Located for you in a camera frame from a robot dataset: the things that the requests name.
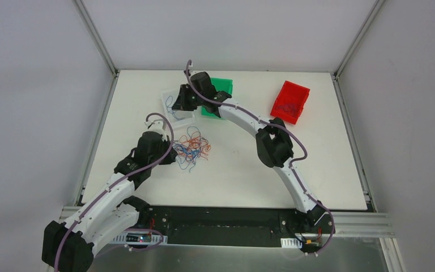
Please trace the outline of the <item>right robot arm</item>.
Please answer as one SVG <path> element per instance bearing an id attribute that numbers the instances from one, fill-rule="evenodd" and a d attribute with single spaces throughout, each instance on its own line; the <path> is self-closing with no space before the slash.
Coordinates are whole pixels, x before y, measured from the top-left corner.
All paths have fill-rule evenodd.
<path id="1" fill-rule="evenodd" d="M 284 121 L 279 117 L 265 121 L 241 107 L 232 95 L 218 91 L 205 71 L 196 74 L 185 71 L 184 74 L 187 83 L 181 85 L 173 110 L 191 112 L 202 107 L 247 131 L 255 139 L 259 160 L 278 174 L 293 199 L 295 209 L 302 213 L 298 220 L 301 229 L 313 232 L 319 228 L 327 211 L 293 165 L 297 161 L 293 144 L 299 140 L 285 127 Z"/>

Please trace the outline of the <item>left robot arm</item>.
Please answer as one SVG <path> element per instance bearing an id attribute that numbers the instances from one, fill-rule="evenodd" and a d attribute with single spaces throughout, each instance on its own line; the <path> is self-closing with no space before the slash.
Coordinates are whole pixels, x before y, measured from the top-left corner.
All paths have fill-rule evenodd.
<path id="1" fill-rule="evenodd" d="M 87 271 L 98 253 L 124 230 L 135 227 L 159 235 L 149 214 L 150 205 L 134 192 L 157 165 L 172 164 L 174 134 L 149 129 L 115 167 L 106 184 L 64 222 L 50 222 L 44 230 L 41 259 L 55 271 Z"/>

